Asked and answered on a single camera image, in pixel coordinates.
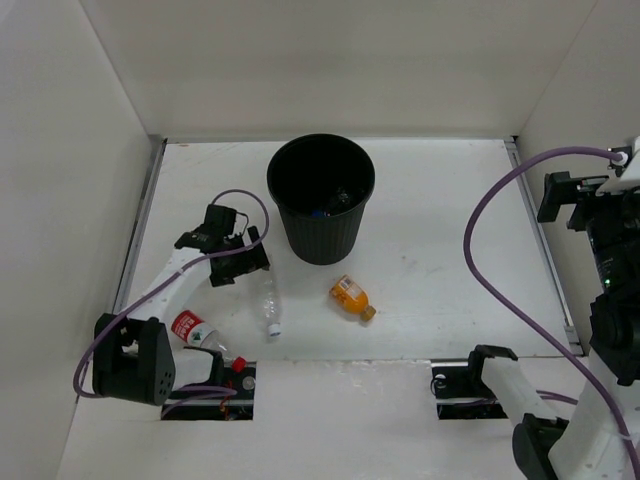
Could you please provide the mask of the clear bottle white cap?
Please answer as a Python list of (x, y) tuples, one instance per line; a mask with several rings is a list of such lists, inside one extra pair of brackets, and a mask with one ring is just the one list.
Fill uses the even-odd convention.
[(282, 306), (273, 268), (254, 273), (251, 287), (256, 318), (264, 326), (267, 338), (275, 341), (282, 334)]

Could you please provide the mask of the orange juice bottle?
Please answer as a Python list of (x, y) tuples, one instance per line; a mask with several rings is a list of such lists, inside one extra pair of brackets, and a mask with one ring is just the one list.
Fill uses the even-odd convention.
[(340, 277), (329, 295), (345, 312), (358, 316), (363, 323), (370, 322), (377, 313), (367, 293), (349, 275)]

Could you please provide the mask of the clear bottle blue label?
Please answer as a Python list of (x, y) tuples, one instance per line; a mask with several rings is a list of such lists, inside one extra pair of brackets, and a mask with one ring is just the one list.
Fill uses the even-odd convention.
[(312, 218), (330, 218), (355, 208), (364, 198), (365, 190), (356, 187), (336, 187), (319, 205), (310, 211)]

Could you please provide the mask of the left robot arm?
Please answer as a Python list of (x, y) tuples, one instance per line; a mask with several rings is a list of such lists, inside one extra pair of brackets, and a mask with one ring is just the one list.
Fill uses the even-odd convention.
[(202, 284), (231, 285), (237, 277), (268, 266), (265, 231), (247, 226), (236, 232), (237, 214), (208, 205), (204, 221), (177, 239), (145, 293), (120, 313), (99, 318), (88, 353), (95, 396), (161, 406), (176, 391), (197, 392), (206, 399), (221, 393), (222, 353), (191, 338), (174, 351), (169, 335)]

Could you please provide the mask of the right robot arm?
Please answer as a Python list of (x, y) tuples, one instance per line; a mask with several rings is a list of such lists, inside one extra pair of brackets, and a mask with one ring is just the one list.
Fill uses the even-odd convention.
[(478, 345), (464, 384), (490, 392), (512, 422), (512, 451), (528, 479), (636, 479), (639, 476), (639, 190), (597, 192), (603, 176), (548, 174), (537, 220), (561, 206), (570, 230), (586, 233), (603, 291), (590, 305), (586, 383), (572, 417), (561, 419), (526, 379), (506, 347)]

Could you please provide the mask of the black plastic waste bin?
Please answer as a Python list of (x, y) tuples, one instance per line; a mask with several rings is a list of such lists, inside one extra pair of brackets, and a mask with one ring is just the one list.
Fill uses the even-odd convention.
[[(289, 245), (301, 260), (332, 265), (350, 254), (375, 186), (374, 164), (361, 146), (326, 133), (296, 138), (274, 154), (266, 180)], [(312, 218), (311, 209), (340, 186), (363, 188), (363, 200), (343, 214)]]

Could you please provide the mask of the clear bottle red label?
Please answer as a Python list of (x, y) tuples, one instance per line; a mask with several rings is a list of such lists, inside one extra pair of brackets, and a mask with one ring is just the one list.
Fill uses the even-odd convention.
[(247, 361), (229, 348), (221, 333), (191, 310), (178, 314), (171, 324), (171, 331), (190, 347), (220, 352), (225, 363), (236, 373), (247, 366)]

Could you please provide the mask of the left aluminium rail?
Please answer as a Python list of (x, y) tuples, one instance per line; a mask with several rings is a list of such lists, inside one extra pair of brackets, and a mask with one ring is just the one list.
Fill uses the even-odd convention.
[(166, 150), (167, 138), (160, 135), (151, 135), (151, 154), (147, 164), (145, 178), (139, 197), (136, 215), (129, 238), (124, 264), (120, 272), (115, 297), (110, 308), (111, 313), (117, 313), (126, 306), (126, 301), (131, 290), (133, 277), (138, 262), (146, 224), (148, 221), (151, 204), (155, 195), (161, 165)]

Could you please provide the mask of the aluminium rail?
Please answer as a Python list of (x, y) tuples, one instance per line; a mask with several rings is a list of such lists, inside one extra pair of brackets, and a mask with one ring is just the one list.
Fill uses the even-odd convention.
[(578, 332), (570, 313), (566, 296), (561, 286), (560, 278), (558, 276), (558, 272), (553, 261), (544, 231), (541, 225), (537, 222), (537, 208), (528, 181), (526, 179), (526, 175), (519, 175), (517, 177), (517, 183), (523, 197), (525, 209), (527, 211), (527, 215), (534, 232), (540, 255), (543, 260), (548, 282), (553, 289), (554, 300), (552, 301), (552, 303), (554, 306), (559, 307), (562, 311), (565, 331), (564, 337), (568, 341), (568, 349), (573, 355), (583, 357), (585, 355), (584, 348), (581, 340), (579, 339)]
[(120, 272), (115, 297), (110, 308), (111, 313), (117, 313), (126, 306), (126, 301), (131, 290), (133, 277), (138, 262), (146, 224), (148, 221), (151, 204), (155, 195), (161, 165), (166, 150), (167, 138), (160, 135), (151, 135), (151, 154), (147, 164), (145, 178), (139, 197), (136, 215), (129, 238), (124, 264)]

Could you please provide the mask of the right aluminium rail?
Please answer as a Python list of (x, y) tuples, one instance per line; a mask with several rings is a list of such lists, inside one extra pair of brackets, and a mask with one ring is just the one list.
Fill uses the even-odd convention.
[(526, 175), (519, 175), (517, 177), (517, 183), (523, 197), (525, 209), (527, 211), (527, 215), (534, 232), (540, 255), (543, 260), (548, 282), (553, 289), (554, 300), (552, 301), (552, 303), (554, 306), (559, 307), (562, 311), (565, 331), (564, 337), (568, 341), (568, 349), (573, 355), (583, 357), (585, 355), (584, 348), (581, 340), (579, 339), (578, 332), (570, 313), (566, 296), (561, 286), (560, 278), (558, 276), (558, 272), (553, 261), (544, 231), (541, 225), (537, 222), (537, 208), (528, 181), (526, 179)]

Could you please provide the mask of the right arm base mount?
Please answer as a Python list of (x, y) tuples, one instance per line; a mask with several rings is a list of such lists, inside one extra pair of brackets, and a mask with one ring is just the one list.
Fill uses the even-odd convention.
[(430, 390), (439, 420), (507, 418), (493, 393), (472, 382), (466, 360), (434, 361), (431, 375)]

